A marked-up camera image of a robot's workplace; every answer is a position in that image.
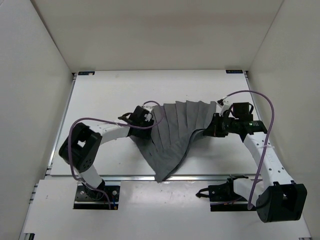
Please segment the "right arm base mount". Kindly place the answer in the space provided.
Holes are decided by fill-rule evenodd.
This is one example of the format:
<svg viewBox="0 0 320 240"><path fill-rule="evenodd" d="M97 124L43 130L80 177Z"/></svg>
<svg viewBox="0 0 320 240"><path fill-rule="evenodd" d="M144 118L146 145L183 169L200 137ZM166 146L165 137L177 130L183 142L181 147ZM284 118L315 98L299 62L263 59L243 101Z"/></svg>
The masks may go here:
<svg viewBox="0 0 320 240"><path fill-rule="evenodd" d="M248 209L247 199L235 192L235 183L238 184L240 180L252 181L246 175L231 175L225 183L208 185L195 196L209 199L211 212L255 212L256 208L253 206Z"/></svg>

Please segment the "right blue corner label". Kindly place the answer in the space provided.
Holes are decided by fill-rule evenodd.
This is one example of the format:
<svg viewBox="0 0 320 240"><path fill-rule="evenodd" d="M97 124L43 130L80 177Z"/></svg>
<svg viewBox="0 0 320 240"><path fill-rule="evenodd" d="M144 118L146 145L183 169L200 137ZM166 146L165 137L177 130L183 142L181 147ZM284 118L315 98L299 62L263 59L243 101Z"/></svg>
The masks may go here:
<svg viewBox="0 0 320 240"><path fill-rule="evenodd" d="M226 69L227 74L243 74L244 72L240 69Z"/></svg>

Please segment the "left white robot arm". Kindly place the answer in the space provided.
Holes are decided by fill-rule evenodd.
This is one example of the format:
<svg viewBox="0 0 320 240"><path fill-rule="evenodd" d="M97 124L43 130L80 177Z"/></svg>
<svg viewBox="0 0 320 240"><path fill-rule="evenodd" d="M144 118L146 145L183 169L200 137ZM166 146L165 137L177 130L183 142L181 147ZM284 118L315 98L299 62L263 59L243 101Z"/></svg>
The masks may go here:
<svg viewBox="0 0 320 240"><path fill-rule="evenodd" d="M78 122L58 151L58 155L78 173L80 181L93 199L101 198L105 192L105 182L94 167L99 147L131 136L148 140L155 123L151 111L143 106L137 106L133 112L127 112L118 119L121 122L104 122L96 126Z"/></svg>

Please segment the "left blue corner label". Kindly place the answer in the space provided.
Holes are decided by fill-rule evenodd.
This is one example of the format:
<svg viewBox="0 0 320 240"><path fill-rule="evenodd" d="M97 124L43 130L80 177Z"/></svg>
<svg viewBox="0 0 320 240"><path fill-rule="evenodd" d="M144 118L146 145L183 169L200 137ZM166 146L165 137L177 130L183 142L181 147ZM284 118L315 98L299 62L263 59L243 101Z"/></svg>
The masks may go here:
<svg viewBox="0 0 320 240"><path fill-rule="evenodd" d="M79 71L77 73L78 76L93 76L95 71Z"/></svg>

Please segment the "grey pleated skirt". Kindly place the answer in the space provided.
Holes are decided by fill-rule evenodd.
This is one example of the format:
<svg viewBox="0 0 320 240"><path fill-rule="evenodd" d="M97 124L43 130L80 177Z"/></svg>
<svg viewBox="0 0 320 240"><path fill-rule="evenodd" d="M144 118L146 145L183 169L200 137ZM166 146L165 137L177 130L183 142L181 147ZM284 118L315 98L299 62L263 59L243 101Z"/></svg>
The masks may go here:
<svg viewBox="0 0 320 240"><path fill-rule="evenodd" d="M151 130L151 139L131 137L160 183L174 174L188 155L193 142L203 138L210 125L217 103L211 101L176 101L155 106L151 111L158 123Z"/></svg>

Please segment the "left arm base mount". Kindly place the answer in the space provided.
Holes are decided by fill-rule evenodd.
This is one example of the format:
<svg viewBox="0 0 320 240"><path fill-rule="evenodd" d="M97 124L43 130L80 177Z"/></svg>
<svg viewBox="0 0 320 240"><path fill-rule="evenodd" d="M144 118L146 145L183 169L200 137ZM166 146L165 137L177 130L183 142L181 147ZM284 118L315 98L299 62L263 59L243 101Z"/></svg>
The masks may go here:
<svg viewBox="0 0 320 240"><path fill-rule="evenodd" d="M120 185L105 185L104 192L91 190L79 183L76 188L73 208L76 210L111 210L119 208Z"/></svg>

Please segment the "blue corner label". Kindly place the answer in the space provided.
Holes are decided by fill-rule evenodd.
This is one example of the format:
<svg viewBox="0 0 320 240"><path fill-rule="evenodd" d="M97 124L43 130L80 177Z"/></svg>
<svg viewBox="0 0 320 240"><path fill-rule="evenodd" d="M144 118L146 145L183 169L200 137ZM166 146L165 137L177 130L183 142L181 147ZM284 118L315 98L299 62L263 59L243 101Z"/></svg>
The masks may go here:
<svg viewBox="0 0 320 240"><path fill-rule="evenodd" d="M244 72L240 69L226 69L227 74L243 74Z"/></svg>
<svg viewBox="0 0 320 240"><path fill-rule="evenodd" d="M77 73L78 76L93 76L95 71L79 71Z"/></svg>

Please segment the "front aluminium rail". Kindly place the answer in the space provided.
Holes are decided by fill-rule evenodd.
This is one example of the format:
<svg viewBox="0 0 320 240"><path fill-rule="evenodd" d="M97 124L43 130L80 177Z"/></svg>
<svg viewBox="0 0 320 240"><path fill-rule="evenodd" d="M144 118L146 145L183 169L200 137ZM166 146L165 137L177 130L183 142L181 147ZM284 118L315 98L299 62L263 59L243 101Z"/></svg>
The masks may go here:
<svg viewBox="0 0 320 240"><path fill-rule="evenodd" d="M173 175L165 181L224 181L230 175ZM120 181L155 181L153 175L105 175L102 178L107 182Z"/></svg>

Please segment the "aluminium rail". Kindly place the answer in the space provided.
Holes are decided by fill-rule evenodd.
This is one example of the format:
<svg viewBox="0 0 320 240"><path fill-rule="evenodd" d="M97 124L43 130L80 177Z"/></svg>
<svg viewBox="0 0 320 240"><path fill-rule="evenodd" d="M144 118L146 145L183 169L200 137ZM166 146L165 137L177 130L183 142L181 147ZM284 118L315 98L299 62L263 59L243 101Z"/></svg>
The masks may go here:
<svg viewBox="0 0 320 240"><path fill-rule="evenodd" d="M173 175L165 181L224 181L230 175ZM153 175L105 175L102 178L107 182L120 181L155 181Z"/></svg>
<svg viewBox="0 0 320 240"><path fill-rule="evenodd" d="M50 169L52 167L53 160L55 158L55 154L56 154L56 150L57 150L57 146L58 146L58 141L59 141L59 138L60 138L60 135L61 135L61 132L62 132L62 128L63 128L63 125L64 125L64 121L65 121L65 118L66 118L66 115L67 115L67 111L68 111L68 108L69 108L69 104L70 104L70 101L71 101L71 97L72 97L72 94L73 94L73 89L74 89L74 86L75 86L75 82L76 82L77 76L78 76L77 72L73 72L72 73L72 81L71 81L70 91L68 93L68 96L67 96L67 99L66 99L66 103L65 103L65 107L64 107L63 112L62 112L62 117L60 119L60 122L59 122L59 125L58 125L58 129L57 129L57 133L55 135L55 139L54 139L54 142L53 142L53 146L52 146L50 157L49 157L48 164L47 164L47 169Z"/></svg>

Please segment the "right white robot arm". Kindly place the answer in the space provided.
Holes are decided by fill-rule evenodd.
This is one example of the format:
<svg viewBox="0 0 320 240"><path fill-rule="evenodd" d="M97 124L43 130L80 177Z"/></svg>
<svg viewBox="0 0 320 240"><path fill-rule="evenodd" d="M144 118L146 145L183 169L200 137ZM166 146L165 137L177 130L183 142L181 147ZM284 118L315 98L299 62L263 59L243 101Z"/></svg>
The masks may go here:
<svg viewBox="0 0 320 240"><path fill-rule="evenodd" d="M231 175L226 183L206 188L207 198L214 205L228 205L247 201L264 223L297 221L307 198L307 189L296 183L281 164L275 150L266 138L268 130L260 120L254 120L254 107L249 102L228 103L219 100L220 113L214 113L203 135L224 138L239 135L249 150L258 169L254 182L245 175Z"/></svg>

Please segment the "left aluminium rail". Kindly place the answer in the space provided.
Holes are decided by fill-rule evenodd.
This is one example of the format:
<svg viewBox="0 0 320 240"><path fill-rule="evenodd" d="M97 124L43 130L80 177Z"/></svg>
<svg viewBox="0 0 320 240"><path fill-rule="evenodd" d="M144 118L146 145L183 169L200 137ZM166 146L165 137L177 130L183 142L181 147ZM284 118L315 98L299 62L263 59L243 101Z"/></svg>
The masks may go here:
<svg viewBox="0 0 320 240"><path fill-rule="evenodd" d="M72 97L72 94L73 94L73 89L74 89L74 86L75 86L75 82L76 82L77 76L78 76L77 72L73 72L72 73L72 81L71 81L70 91L68 93L68 96L67 96L67 99L66 99L66 103L65 103L65 107L64 107L63 112L62 112L62 117L60 119L60 122L59 122L59 125L58 125L58 129L57 129L57 133L55 135L55 139L54 139L54 142L53 142L53 146L52 146L50 157L49 157L48 164L47 164L47 169L50 169L52 167L53 160L55 158L55 154L56 154L56 150L57 150L57 146L58 146L58 141L59 141L59 138L60 138L60 135L61 135L61 132L62 132L62 128L63 128L63 125L64 125L64 121L65 121L65 118L66 118L66 115L67 115L67 111L68 111L68 108L69 108L69 104L70 104L70 101L71 101L71 97Z"/></svg>

